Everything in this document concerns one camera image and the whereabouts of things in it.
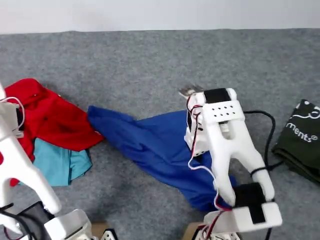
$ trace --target green fabric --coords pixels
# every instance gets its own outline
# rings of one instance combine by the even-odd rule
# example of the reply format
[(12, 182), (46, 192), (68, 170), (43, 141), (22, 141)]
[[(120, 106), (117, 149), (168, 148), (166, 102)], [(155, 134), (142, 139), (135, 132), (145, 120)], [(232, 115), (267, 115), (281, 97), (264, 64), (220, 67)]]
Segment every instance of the green fabric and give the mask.
[(320, 108), (301, 100), (283, 128), (273, 153), (292, 171), (320, 183)]
[(52, 145), (39, 138), (35, 139), (35, 165), (51, 186), (68, 186), (88, 171), (92, 163), (86, 150), (71, 151)]

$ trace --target white cable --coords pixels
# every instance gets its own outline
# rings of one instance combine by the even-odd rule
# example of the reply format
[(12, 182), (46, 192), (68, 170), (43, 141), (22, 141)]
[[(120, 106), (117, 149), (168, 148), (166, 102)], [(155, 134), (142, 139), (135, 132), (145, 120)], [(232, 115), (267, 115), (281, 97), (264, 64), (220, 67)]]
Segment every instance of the white cable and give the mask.
[(12, 130), (12, 131), (15, 131), (15, 130), (19, 129), (19, 128), (24, 124), (24, 122), (25, 122), (25, 108), (24, 108), (24, 106), (22, 105), (21, 101), (20, 101), (18, 98), (16, 98), (15, 96), (8, 96), (8, 97), (6, 97), (6, 98), (4, 98), (4, 99), (1, 99), (1, 100), (0, 100), (0, 103), (6, 102), (6, 101), (9, 100), (9, 99), (14, 99), (14, 100), (16, 100), (16, 101), (18, 102), (18, 104), (20, 105), (21, 109), (22, 109), (22, 122), (19, 124), (18, 127), (16, 127), (15, 129)]
[[(195, 124), (196, 124), (196, 126), (195, 126), (194, 138), (197, 137), (198, 117), (195, 119)], [(216, 181), (215, 175), (213, 174), (213, 172), (212, 172), (209, 168), (207, 168), (206, 166), (203, 166), (203, 165), (200, 165), (200, 166), (191, 166), (191, 161), (194, 159), (194, 153), (195, 153), (194, 149), (196, 149), (196, 143), (197, 143), (197, 141), (194, 140), (193, 151), (191, 152), (191, 158), (190, 158), (190, 160), (188, 161), (188, 167), (189, 167), (191, 170), (199, 170), (199, 169), (206, 170), (206, 171), (207, 171), (208, 173), (210, 173), (210, 175), (212, 176), (213, 182), (215, 182), (215, 181)], [(224, 211), (224, 209), (222, 209), (221, 207), (219, 207), (219, 206), (216, 204), (216, 201), (217, 201), (218, 197), (219, 197), (219, 190), (218, 190), (218, 188), (216, 188), (216, 194), (215, 194), (215, 197), (214, 197), (214, 200), (213, 200), (214, 207), (215, 207), (216, 209), (218, 209), (219, 211)]]

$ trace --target blue cloth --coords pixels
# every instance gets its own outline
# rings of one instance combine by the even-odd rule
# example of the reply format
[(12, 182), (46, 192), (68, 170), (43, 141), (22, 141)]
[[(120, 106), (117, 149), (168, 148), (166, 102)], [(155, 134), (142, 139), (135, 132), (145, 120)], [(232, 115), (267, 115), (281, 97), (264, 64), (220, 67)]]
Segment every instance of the blue cloth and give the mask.
[[(88, 119), (110, 144), (142, 170), (178, 188), (194, 208), (201, 211), (215, 209), (213, 200), (216, 191), (212, 176), (203, 169), (188, 168), (191, 151), (184, 141), (186, 111), (134, 120), (120, 112), (89, 106)], [(209, 152), (200, 158), (202, 165), (211, 168)], [(194, 160), (192, 165), (196, 166), (197, 162)], [(230, 180), (233, 185), (236, 184), (233, 177)]]
[(71, 151), (36, 138), (34, 141), (36, 166), (51, 186), (68, 186), (88, 171), (92, 163), (86, 150)]

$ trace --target printed logo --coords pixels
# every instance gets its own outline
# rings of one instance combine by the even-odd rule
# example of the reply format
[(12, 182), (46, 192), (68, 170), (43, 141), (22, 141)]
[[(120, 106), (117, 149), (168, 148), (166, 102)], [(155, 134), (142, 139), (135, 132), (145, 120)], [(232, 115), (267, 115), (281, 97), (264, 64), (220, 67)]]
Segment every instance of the printed logo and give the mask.
[(307, 133), (303, 133), (302, 131), (299, 130), (299, 128), (296, 127), (296, 125), (294, 125), (291, 122), (288, 122), (285, 125), (285, 127), (289, 128), (289, 129), (292, 129), (293, 133), (295, 135), (297, 135), (298, 137), (300, 137), (305, 142), (311, 143), (312, 141), (318, 140), (318, 136), (316, 136), (316, 135), (309, 136)]
[[(310, 102), (308, 101), (304, 101), (305, 105), (309, 105)], [(292, 117), (290, 117), (290, 119), (292, 119), (293, 117), (297, 117), (297, 118), (301, 118), (301, 119), (318, 119), (320, 118), (320, 107), (315, 106), (313, 108), (314, 111), (312, 111), (311, 113), (309, 113), (307, 116), (301, 116), (298, 114), (292, 115)]]

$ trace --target black cable tie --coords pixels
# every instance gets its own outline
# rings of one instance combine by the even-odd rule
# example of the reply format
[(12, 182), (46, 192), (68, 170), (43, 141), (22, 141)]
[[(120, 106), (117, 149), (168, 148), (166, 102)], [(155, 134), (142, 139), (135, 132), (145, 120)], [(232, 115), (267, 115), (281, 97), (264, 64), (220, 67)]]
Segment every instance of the black cable tie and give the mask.
[(250, 177), (252, 178), (253, 174), (255, 174), (256, 172), (262, 171), (262, 170), (267, 170), (267, 167), (263, 166), (263, 167), (259, 167), (259, 168), (255, 169), (255, 170), (253, 170), (250, 173)]

